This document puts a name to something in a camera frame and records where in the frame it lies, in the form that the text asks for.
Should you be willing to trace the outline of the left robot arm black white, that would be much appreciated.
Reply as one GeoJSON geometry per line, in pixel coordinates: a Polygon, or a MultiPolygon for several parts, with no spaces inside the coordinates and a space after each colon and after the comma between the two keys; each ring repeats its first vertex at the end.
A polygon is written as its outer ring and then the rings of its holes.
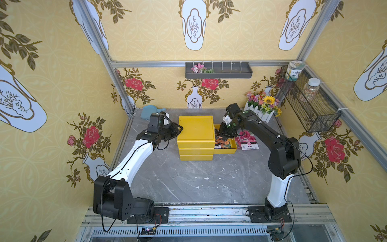
{"type": "Polygon", "coordinates": [[[134,177],[144,161],[162,141],[178,137],[183,127],[172,122],[157,126],[148,125],[136,137],[136,141],[124,160],[108,175],[100,175],[94,182],[93,212],[121,221],[141,218],[148,222],[154,217],[154,201],[135,198],[131,191],[134,177]]]}

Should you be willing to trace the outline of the yellow drawer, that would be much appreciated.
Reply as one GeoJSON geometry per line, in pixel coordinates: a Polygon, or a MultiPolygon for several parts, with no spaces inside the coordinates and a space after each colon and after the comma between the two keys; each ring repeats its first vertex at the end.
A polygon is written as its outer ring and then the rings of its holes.
{"type": "Polygon", "coordinates": [[[234,138],[222,138],[217,135],[220,129],[219,124],[214,124],[215,146],[214,154],[234,154],[237,150],[237,144],[234,138]]]}

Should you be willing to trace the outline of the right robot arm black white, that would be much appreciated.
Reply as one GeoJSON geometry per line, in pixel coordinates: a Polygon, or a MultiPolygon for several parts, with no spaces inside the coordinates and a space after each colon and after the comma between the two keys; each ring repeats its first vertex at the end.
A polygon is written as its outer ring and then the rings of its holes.
{"type": "Polygon", "coordinates": [[[218,135],[226,138],[239,136],[239,130],[253,133],[270,150],[268,167],[272,173],[269,194],[265,199],[265,214],[274,220],[287,212],[287,195],[291,179],[301,166],[297,139],[276,132],[250,110],[242,111],[237,104],[226,108],[218,135]]]}

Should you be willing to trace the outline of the orange flower seed bag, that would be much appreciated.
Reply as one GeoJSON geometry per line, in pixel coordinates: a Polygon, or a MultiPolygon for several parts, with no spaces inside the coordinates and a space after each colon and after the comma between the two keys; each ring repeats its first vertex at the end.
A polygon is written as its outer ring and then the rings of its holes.
{"type": "Polygon", "coordinates": [[[231,139],[216,137],[215,139],[215,149],[231,149],[231,139]]]}

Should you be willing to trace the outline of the yellow three-drawer cabinet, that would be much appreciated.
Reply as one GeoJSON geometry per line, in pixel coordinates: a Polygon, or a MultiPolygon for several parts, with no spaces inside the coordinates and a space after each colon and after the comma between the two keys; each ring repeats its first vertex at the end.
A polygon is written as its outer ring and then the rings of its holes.
{"type": "Polygon", "coordinates": [[[211,161],[215,149],[215,128],[212,116],[180,116],[183,130],[177,137],[181,161],[211,161]]]}

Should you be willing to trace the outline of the pink rose seed bag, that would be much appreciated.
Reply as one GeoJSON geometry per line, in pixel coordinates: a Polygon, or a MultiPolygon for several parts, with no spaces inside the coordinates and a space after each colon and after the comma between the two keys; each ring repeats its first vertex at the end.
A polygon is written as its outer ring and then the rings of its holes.
{"type": "Polygon", "coordinates": [[[241,146],[242,144],[256,144],[257,140],[254,134],[251,132],[244,130],[239,133],[239,135],[235,138],[236,143],[238,146],[241,146]]]}
{"type": "Polygon", "coordinates": [[[240,146],[243,151],[259,149],[259,145],[256,142],[242,142],[240,146]]]}

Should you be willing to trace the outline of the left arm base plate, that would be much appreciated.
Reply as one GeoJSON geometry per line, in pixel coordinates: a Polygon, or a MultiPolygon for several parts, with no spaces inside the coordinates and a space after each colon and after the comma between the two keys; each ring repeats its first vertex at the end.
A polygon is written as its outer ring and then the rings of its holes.
{"type": "Polygon", "coordinates": [[[135,215],[127,220],[127,224],[167,224],[169,219],[168,207],[154,207],[148,215],[135,215]]]}

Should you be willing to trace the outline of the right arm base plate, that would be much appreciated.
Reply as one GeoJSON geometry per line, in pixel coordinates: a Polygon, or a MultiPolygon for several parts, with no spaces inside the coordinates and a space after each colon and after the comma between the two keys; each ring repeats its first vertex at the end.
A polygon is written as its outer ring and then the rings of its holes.
{"type": "Polygon", "coordinates": [[[252,223],[264,222],[292,222],[292,216],[287,205],[280,208],[272,208],[270,206],[251,206],[248,207],[246,216],[248,216],[252,223]]]}

